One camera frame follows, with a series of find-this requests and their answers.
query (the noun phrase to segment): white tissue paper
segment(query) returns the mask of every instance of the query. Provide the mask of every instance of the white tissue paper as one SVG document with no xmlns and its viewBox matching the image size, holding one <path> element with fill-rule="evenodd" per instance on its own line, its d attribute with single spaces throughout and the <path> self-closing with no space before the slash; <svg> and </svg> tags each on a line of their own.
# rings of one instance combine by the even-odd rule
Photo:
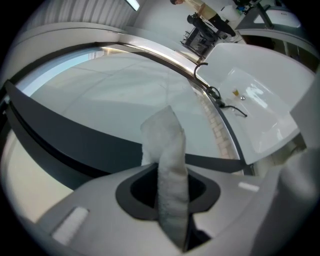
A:
<svg viewBox="0 0 320 256">
<path fill-rule="evenodd" d="M 185 163 L 186 136 L 171 106 L 141 125 L 142 163 L 158 163 L 159 224 L 183 249 L 188 227 L 188 171 Z"/>
</svg>

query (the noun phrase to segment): corrugated wall panel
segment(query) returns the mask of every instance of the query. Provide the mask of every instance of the corrugated wall panel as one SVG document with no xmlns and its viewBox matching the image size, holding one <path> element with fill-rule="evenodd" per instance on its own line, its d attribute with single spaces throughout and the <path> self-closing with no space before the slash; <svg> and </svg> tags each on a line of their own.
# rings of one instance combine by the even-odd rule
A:
<svg viewBox="0 0 320 256">
<path fill-rule="evenodd" d="M 98 23 L 123 29 L 134 12 L 125 0 L 47 0 L 22 31 L 61 22 Z"/>
</svg>

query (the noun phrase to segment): fluorescent light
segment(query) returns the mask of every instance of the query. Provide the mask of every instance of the fluorescent light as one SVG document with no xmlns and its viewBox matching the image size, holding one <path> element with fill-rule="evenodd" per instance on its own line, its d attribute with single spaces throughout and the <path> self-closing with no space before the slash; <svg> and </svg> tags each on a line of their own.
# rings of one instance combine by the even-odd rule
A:
<svg viewBox="0 0 320 256">
<path fill-rule="evenodd" d="M 135 11 L 138 11 L 140 5 L 137 0 L 125 0 Z"/>
</svg>

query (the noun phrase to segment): white plastic strip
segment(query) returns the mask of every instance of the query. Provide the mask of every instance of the white plastic strip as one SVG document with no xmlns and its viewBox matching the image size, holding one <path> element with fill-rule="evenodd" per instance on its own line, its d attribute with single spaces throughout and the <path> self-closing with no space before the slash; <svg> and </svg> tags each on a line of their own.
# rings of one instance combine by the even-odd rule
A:
<svg viewBox="0 0 320 256">
<path fill-rule="evenodd" d="M 59 243 L 67 246 L 75 236 L 82 223 L 84 223 L 89 211 L 82 207 L 76 207 L 53 232 L 52 237 Z"/>
<path fill-rule="evenodd" d="M 253 192 L 257 192 L 259 190 L 258 186 L 252 185 L 252 184 L 249 184 L 249 183 L 245 183 L 245 182 L 239 182 L 238 187 L 242 188 L 242 189 L 245 189 L 245 190 L 250 190 L 250 191 L 253 191 Z"/>
</svg>

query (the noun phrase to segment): black hose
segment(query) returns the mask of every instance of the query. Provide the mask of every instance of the black hose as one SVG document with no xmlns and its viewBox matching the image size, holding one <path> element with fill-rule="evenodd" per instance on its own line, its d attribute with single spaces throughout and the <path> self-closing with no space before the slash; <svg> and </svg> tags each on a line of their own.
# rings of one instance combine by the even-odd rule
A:
<svg viewBox="0 0 320 256">
<path fill-rule="evenodd" d="M 239 108 L 237 108 L 237 107 L 235 107 L 235 106 L 226 105 L 226 106 L 222 106 L 221 108 L 222 108 L 222 109 L 232 108 L 232 109 L 238 110 L 241 114 L 244 115 L 244 117 L 247 117 L 247 116 L 248 116 L 247 114 L 243 113 Z"/>
<path fill-rule="evenodd" d="M 197 77 L 197 73 L 196 73 L 196 72 L 197 72 L 197 69 L 198 69 L 200 66 L 203 66 L 203 65 L 208 66 L 208 63 L 202 62 L 202 63 L 196 65 L 195 68 L 194 68 L 194 71 L 193 71 L 193 76 L 194 76 L 195 80 L 197 80 L 197 81 L 200 82 L 201 84 L 203 84 L 203 82 Z M 216 87 L 214 87 L 214 86 L 209 86 L 209 88 L 215 89 L 216 92 L 218 93 L 219 99 L 221 99 L 220 92 L 219 92 L 219 90 L 218 90 Z"/>
</svg>

